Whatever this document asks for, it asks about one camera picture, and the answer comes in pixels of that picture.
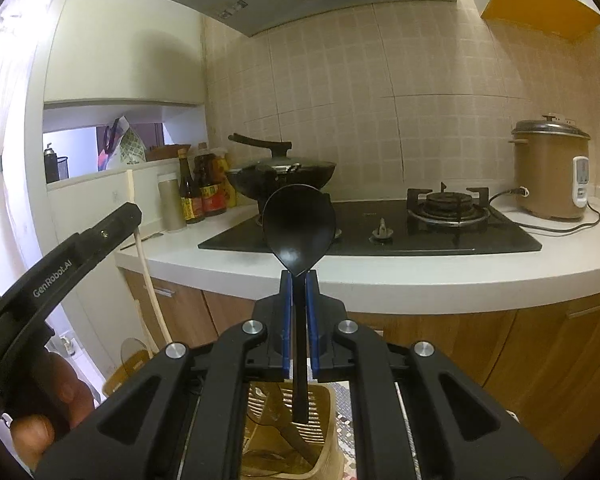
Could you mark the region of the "left hand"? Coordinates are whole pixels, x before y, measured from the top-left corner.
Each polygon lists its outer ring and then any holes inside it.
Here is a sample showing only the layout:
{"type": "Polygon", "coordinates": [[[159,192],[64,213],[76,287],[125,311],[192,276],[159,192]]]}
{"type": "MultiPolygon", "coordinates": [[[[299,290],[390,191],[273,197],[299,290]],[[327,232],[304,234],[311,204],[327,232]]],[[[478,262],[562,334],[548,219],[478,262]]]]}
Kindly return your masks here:
{"type": "Polygon", "coordinates": [[[94,412],[90,388],[62,356],[46,351],[35,371],[34,400],[27,413],[10,425],[12,443],[20,460],[35,471],[57,437],[53,419],[60,415],[69,429],[79,426],[94,412]]]}

